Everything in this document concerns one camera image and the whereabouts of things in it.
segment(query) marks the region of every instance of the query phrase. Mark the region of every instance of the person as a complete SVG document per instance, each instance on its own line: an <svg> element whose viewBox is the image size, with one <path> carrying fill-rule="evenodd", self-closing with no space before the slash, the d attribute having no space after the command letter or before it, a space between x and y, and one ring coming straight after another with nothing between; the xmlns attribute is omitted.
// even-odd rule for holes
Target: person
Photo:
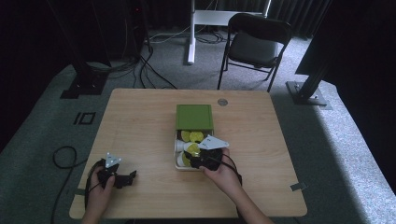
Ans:
<svg viewBox="0 0 396 224"><path fill-rule="evenodd" d="M233 165L232 160L229 158L230 150L223 148L223 154L226 156L222 157L222 161ZM91 186L96 186L99 183L97 173L103 169L103 167L97 167L92 174ZM204 166L200 166L200 170L211 179L216 186L224 192L236 205L240 215L244 218L248 224L274 224L272 220L267 217L262 210L250 199L248 194L242 188L236 173L225 165L219 166L217 171L211 171ZM111 197L111 190L114 185L114 176L111 176L106 183L106 187L103 189L98 186L90 191L90 197L88 200L87 208L82 218L83 224L96 224L102 214L106 211L108 202Z"/></svg>

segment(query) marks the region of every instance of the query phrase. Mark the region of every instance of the gray carpet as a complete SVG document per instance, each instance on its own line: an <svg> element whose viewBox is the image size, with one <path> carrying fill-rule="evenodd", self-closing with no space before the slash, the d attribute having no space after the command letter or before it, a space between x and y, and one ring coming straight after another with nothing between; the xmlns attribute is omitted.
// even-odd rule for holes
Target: gray carpet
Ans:
<svg viewBox="0 0 396 224"><path fill-rule="evenodd" d="M332 110L295 105L286 81L305 81L295 76L309 41L293 38L271 90L276 113L296 174L308 188L303 190L308 213L304 217L273 217L275 223L395 223L396 197L382 176L352 117L334 85L321 82L319 89ZM153 44L149 63L179 89L214 90L217 87L224 44L197 42L195 64L186 65L188 41L171 39ZM142 51L147 57L148 51ZM139 64L134 71L110 75L103 94L60 99L75 72L66 67L49 84L30 116L0 154L0 223L49 223L52 206L68 171L57 168L52 154L62 146L78 152L77 161L89 155L106 103L115 88L142 88ZM223 90L262 90L262 75L232 67L224 74ZM143 70L147 88L169 88L150 69ZM91 125L75 124L78 113L95 112ZM71 151L57 154L63 165L73 160ZM55 223L79 223L68 210L84 165L74 169L61 195ZM103 220L125 223L126 220ZM138 219L134 223L233 223L230 219Z"/></svg>

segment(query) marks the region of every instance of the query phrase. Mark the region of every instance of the table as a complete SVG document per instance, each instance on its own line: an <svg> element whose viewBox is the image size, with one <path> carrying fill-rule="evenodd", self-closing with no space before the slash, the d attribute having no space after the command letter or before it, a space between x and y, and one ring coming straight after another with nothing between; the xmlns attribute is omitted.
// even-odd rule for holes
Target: table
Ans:
<svg viewBox="0 0 396 224"><path fill-rule="evenodd" d="M249 12L253 15L267 16L271 0L266 0L263 12ZM191 34L190 34L190 47L188 63L194 64L195 62L195 25L218 25L227 26L230 18L238 11L217 11L217 10L196 10L195 0L191 0Z"/></svg>
<svg viewBox="0 0 396 224"><path fill-rule="evenodd" d="M177 105L212 105L215 136L230 143L244 189L269 217L306 214L271 97L266 91L115 89L78 184L110 152L122 157L118 173L137 170L132 186L114 189L106 218L237 217L233 202L200 171L175 168ZM70 217L82 218L75 195Z"/></svg>

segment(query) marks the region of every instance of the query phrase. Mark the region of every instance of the green box lid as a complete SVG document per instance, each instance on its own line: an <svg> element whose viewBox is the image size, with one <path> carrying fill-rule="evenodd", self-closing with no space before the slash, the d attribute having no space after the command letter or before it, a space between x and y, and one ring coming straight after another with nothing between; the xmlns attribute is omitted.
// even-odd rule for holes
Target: green box lid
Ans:
<svg viewBox="0 0 396 224"><path fill-rule="evenodd" d="M177 130L213 130L211 105L177 105Z"/></svg>

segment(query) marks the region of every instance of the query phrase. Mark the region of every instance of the black metal base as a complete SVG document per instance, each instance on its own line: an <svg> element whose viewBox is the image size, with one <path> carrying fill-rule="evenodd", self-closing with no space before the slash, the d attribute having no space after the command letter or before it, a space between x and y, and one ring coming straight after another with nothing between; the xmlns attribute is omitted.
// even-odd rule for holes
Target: black metal base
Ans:
<svg viewBox="0 0 396 224"><path fill-rule="evenodd" d="M332 110L332 106L328 101L326 101L320 90L316 89L314 94L308 99L301 98L298 94L300 88L304 85L303 82L288 81L286 86L288 86L289 92L293 101L297 105L319 105L321 109Z"/></svg>
<svg viewBox="0 0 396 224"><path fill-rule="evenodd" d="M106 85L108 74L101 73L96 75L92 84L81 86L78 81L78 76L73 80L69 90L62 93L61 99L77 99L80 95L100 95Z"/></svg>

